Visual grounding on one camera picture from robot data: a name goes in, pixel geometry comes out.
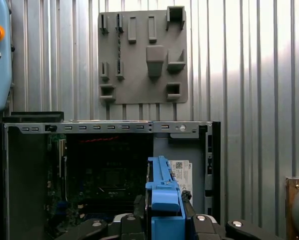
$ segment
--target metal frame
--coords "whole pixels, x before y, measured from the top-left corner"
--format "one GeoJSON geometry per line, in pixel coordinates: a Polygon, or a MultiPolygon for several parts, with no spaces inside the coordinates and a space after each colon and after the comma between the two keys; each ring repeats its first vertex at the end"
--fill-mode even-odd
{"type": "Polygon", "coordinates": [[[171,141],[199,140],[204,161],[204,185],[201,187],[204,201],[204,211],[213,215],[219,222],[221,219],[221,126],[219,122],[211,121],[66,121],[50,123],[4,123],[4,173],[5,173],[5,206],[7,223],[9,222],[9,128],[16,127],[24,135],[41,134],[104,134],[104,133],[140,133],[169,135],[171,141]]]}

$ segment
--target motherboard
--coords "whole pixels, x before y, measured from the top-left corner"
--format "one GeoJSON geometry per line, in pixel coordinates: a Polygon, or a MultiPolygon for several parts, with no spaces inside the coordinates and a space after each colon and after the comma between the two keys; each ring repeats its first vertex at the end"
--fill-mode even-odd
{"type": "Polygon", "coordinates": [[[46,234],[52,240],[91,218],[132,213],[144,194],[150,134],[69,134],[48,138],[46,234]]]}

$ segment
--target gray tool holder board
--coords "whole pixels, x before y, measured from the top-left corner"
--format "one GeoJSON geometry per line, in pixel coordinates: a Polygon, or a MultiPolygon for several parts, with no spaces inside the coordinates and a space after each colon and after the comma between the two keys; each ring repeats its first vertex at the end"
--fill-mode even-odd
{"type": "Polygon", "coordinates": [[[104,12],[98,16],[100,99],[114,104],[188,100],[186,13],[104,12]]]}

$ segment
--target corrugated metal wall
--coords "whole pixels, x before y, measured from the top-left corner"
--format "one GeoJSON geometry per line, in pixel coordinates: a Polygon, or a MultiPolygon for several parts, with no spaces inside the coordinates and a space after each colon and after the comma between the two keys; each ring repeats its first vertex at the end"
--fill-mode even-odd
{"type": "Polygon", "coordinates": [[[299,0],[11,0],[14,111],[67,120],[222,122],[222,220],[285,236],[285,176],[299,176],[299,0]],[[99,12],[187,12],[189,101],[98,101],[99,12]]]}

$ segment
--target white label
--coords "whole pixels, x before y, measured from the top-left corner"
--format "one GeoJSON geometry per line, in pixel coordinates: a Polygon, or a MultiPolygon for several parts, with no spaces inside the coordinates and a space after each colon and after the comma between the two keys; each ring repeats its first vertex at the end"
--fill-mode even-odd
{"type": "Polygon", "coordinates": [[[192,197],[190,204],[193,205],[193,177],[192,177],[192,163],[188,160],[171,160],[170,167],[175,174],[175,178],[179,185],[179,189],[190,191],[192,197]]]}

